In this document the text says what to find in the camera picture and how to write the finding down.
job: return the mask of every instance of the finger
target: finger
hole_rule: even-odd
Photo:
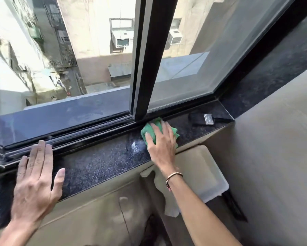
[[[153,141],[153,139],[152,139],[150,133],[149,133],[149,132],[146,132],[146,133],[145,133],[145,136],[146,136],[146,141],[147,141],[147,144],[148,144],[148,148],[149,148],[149,147],[152,147],[152,146],[154,145],[154,141]]]
[[[20,182],[26,173],[27,165],[27,156],[23,156],[19,162],[18,171],[17,171],[17,183]]]
[[[53,170],[53,152],[50,144],[45,145],[44,164],[41,173],[41,179],[47,180],[52,183],[52,170]]]
[[[37,156],[37,147],[38,144],[35,144],[32,146],[32,149],[30,151],[29,154],[29,159],[28,159],[28,164],[27,164],[27,168],[26,168],[26,173],[25,173],[25,177],[29,177],[33,171],[33,167],[34,167],[34,162]]]
[[[155,132],[156,137],[162,137],[163,134],[161,133],[160,129],[153,123],[150,123],[153,131]]]
[[[34,179],[39,179],[41,176],[43,163],[44,163],[44,154],[45,154],[45,141],[40,140],[37,147],[37,155],[34,163],[31,176]]]
[[[62,186],[64,184],[64,180],[65,180],[65,169],[62,168],[57,172],[54,178],[53,188],[51,191],[52,202],[56,203],[58,202],[59,198],[61,198]]]
[[[162,129],[163,135],[169,137],[168,128],[167,128],[166,123],[165,123],[163,120],[161,120],[160,123],[161,123],[161,127],[163,128],[163,129]]]
[[[166,122],[166,125],[167,125],[168,135],[170,137],[170,140],[171,140],[171,142],[173,142],[174,141],[174,133],[173,133],[172,127],[170,126],[170,124],[168,122]]]

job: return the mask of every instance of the gray wall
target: gray wall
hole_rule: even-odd
[[[307,70],[205,142],[254,245],[307,245]]]

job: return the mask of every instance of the hand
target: hand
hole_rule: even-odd
[[[176,137],[167,122],[161,121],[161,126],[163,133],[160,132],[155,124],[151,123],[156,135],[156,145],[148,132],[146,132],[145,136],[151,160],[158,166],[164,177],[167,178],[170,174],[177,172],[177,167],[175,166]]]
[[[65,169],[57,172],[52,184],[52,146],[39,141],[32,147],[27,163],[23,156],[18,168],[17,183],[11,209],[11,223],[38,228],[62,195]]]

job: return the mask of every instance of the forearm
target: forearm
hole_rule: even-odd
[[[10,222],[0,236],[0,246],[24,246],[36,230],[35,225]]]
[[[241,245],[215,214],[188,187],[181,176],[173,176],[169,180],[169,185],[196,246]]]

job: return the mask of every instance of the window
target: window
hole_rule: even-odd
[[[13,164],[38,139],[80,147],[211,98],[291,0],[5,1],[0,150]]]

